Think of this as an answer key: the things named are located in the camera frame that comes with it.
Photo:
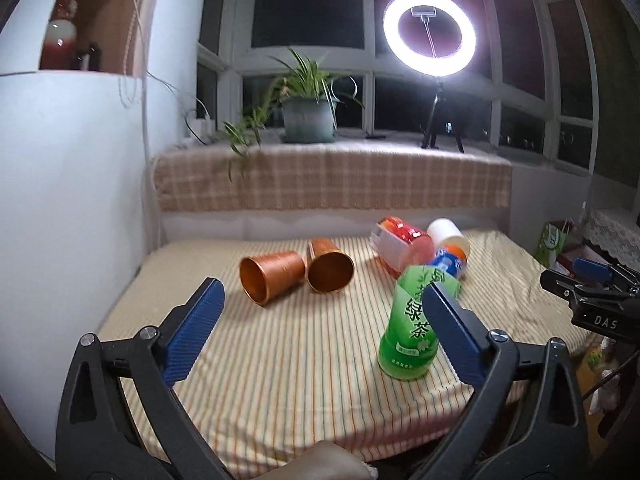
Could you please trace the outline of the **red bottle cup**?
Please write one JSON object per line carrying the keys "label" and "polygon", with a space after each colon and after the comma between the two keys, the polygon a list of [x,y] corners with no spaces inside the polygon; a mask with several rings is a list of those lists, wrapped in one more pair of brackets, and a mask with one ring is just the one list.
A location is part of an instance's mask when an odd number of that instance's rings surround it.
{"label": "red bottle cup", "polygon": [[435,257],[435,245],[427,232],[397,217],[385,217],[375,225],[370,246],[394,278],[399,278],[408,266],[427,264]]}

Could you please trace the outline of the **red white vase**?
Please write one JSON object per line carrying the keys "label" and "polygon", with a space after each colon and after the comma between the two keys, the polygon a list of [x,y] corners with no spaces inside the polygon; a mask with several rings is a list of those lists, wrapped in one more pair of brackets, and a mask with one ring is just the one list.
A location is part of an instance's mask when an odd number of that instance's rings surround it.
{"label": "red white vase", "polygon": [[67,70],[76,55],[77,0],[56,0],[44,35],[40,70]]}

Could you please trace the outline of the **orange cup lying left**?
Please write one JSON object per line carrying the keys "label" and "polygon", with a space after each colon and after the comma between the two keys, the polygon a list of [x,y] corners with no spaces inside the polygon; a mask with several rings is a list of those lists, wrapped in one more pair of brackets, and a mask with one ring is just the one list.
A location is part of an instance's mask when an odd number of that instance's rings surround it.
{"label": "orange cup lying left", "polygon": [[305,274],[305,261],[292,250],[245,257],[239,264],[244,292],[261,307],[300,284]]}

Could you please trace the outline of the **potted spider plant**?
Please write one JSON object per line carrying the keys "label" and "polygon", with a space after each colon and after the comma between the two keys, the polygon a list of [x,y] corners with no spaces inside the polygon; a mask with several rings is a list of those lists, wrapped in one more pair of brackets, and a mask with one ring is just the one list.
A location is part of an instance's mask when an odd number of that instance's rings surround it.
{"label": "potted spider plant", "polygon": [[[275,110],[282,113],[283,143],[323,144],[335,140],[337,107],[347,102],[363,106],[353,76],[328,72],[320,58],[311,58],[293,48],[288,49],[288,55],[290,62],[280,56],[271,57],[283,72],[272,77],[260,100],[243,110],[235,122],[222,123],[220,133],[233,153],[233,159],[227,162],[230,181],[235,174],[244,174],[250,154],[262,146],[262,133],[268,129]],[[343,78],[352,86],[349,92],[335,89],[335,83]]]}

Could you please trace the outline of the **blue bottle cup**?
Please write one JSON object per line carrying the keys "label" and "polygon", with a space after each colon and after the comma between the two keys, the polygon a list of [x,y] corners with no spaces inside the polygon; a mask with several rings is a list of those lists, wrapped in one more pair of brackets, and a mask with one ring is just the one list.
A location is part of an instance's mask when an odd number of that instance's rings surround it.
{"label": "blue bottle cup", "polygon": [[456,245],[445,244],[436,249],[430,266],[446,272],[453,278],[462,278],[465,274],[468,258],[466,253]]}

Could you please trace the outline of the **green paper bag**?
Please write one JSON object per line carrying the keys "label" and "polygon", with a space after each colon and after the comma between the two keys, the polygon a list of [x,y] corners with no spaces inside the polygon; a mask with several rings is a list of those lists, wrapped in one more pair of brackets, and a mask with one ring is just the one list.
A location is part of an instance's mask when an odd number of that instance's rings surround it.
{"label": "green paper bag", "polygon": [[574,222],[570,219],[546,222],[536,246],[535,259],[545,268],[551,268],[573,230]]}

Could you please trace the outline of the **plaid sofa back cover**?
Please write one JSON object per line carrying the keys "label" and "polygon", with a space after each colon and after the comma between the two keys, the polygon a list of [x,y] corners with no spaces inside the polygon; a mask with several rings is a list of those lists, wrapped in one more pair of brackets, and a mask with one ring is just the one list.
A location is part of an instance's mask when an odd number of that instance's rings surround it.
{"label": "plaid sofa back cover", "polygon": [[512,166],[488,155],[392,144],[264,145],[163,154],[163,212],[492,209],[511,203]]}

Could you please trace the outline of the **green tea bottle cup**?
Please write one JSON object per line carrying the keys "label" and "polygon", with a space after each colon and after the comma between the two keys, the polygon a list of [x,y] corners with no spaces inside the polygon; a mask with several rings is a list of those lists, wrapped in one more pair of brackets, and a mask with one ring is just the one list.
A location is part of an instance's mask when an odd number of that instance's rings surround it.
{"label": "green tea bottle cup", "polygon": [[407,266],[396,281],[390,319],[378,346],[378,365],[391,378],[413,380],[424,376],[439,342],[422,308],[422,294],[431,284],[443,284],[457,298],[461,284],[436,266]]}

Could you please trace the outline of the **white plastic cup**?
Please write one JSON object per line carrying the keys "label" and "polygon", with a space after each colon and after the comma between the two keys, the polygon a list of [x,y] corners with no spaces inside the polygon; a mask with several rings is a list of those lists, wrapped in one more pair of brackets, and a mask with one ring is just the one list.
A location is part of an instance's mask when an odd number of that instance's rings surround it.
{"label": "white plastic cup", "polygon": [[438,218],[433,220],[428,225],[426,232],[431,237],[436,249],[444,246],[454,246],[460,249],[465,257],[471,255],[469,240],[450,219]]}

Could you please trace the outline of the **orange cup lying right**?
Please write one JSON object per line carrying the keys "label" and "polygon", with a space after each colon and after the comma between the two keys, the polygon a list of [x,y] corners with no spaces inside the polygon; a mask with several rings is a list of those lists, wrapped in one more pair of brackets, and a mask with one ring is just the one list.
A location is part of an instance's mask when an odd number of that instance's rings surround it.
{"label": "orange cup lying right", "polygon": [[306,280],[319,294],[333,294],[344,289],[354,277],[355,263],[328,238],[308,243]]}

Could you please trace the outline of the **orange cup lying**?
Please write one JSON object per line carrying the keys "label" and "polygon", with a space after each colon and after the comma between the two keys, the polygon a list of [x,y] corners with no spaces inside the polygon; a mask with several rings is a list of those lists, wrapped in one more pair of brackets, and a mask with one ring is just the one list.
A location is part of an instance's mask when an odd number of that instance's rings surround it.
{"label": "orange cup lying", "polygon": [[319,294],[333,294],[344,289],[354,277],[355,263],[328,238],[308,243],[306,280]]}
{"label": "orange cup lying", "polygon": [[292,250],[245,257],[239,264],[244,292],[261,307],[300,284],[305,274],[305,261]]}

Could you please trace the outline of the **lace covered side table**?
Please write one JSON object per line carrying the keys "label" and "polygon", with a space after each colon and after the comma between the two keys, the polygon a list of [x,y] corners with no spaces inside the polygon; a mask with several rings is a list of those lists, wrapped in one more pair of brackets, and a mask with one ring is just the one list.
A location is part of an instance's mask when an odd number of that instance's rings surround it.
{"label": "lace covered side table", "polygon": [[639,270],[639,227],[629,211],[588,208],[582,222],[584,237],[625,266]]}

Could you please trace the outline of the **striped cushion mat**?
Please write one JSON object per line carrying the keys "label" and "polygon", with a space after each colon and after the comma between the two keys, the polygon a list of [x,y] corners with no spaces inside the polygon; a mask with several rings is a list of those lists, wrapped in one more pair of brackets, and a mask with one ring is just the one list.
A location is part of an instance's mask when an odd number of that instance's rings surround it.
{"label": "striped cushion mat", "polygon": [[145,260],[102,325],[103,340],[158,325],[204,278],[226,290],[224,312],[177,396],[232,476],[250,479],[319,441],[373,462],[435,440],[460,417],[472,390],[439,353],[411,382],[378,366],[394,279],[364,237],[337,246],[355,263],[349,285],[322,295],[300,286],[265,306],[242,289],[240,261],[292,250],[301,240],[180,240]]}

